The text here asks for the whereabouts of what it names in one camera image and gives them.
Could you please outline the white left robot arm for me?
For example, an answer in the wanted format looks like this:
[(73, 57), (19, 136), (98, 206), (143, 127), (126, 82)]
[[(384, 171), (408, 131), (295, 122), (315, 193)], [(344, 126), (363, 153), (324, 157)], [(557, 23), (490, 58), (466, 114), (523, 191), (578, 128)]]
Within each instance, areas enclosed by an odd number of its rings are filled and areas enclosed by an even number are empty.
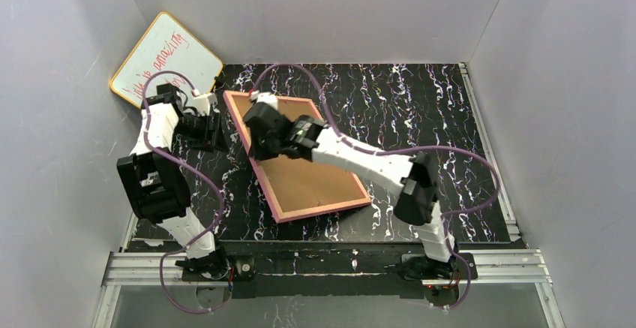
[(196, 92), (183, 101), (169, 83), (142, 104), (142, 129), (129, 155), (118, 159), (117, 171), (133, 213), (166, 230), (196, 263), (217, 263), (224, 256), (212, 232), (196, 217), (191, 190), (171, 151), (175, 137), (203, 152), (228, 152), (222, 117), (212, 109), (212, 93)]

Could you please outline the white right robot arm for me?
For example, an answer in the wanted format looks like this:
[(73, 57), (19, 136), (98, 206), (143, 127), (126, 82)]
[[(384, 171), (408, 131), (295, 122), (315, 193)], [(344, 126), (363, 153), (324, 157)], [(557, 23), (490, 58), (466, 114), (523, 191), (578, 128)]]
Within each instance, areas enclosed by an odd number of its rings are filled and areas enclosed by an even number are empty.
[(288, 119), (271, 104), (255, 103), (243, 116), (258, 161), (285, 155), (341, 168), (370, 180), (396, 197), (394, 216), (414, 227), (430, 260), (448, 263), (455, 241), (445, 231), (431, 157), (389, 155), (339, 134), (319, 119)]

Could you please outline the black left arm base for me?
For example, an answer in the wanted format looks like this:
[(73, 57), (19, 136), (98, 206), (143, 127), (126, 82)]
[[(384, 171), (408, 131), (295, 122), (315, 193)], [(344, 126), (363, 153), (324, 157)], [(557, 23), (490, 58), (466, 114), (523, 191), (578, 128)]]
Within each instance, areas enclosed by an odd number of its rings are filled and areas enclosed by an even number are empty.
[(253, 255), (229, 255), (177, 260), (183, 281), (252, 281), (255, 276)]

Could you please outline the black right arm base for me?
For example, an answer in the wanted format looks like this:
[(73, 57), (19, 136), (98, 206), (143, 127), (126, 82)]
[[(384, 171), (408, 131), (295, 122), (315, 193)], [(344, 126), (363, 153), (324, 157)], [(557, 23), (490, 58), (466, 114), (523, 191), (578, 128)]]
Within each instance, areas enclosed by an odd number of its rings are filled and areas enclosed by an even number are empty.
[(442, 280), (446, 283), (458, 279), (477, 279), (479, 274), (472, 254), (460, 253), (463, 260), (451, 256), (443, 263), (424, 254), (403, 254), (395, 265), (398, 275), (406, 280)]

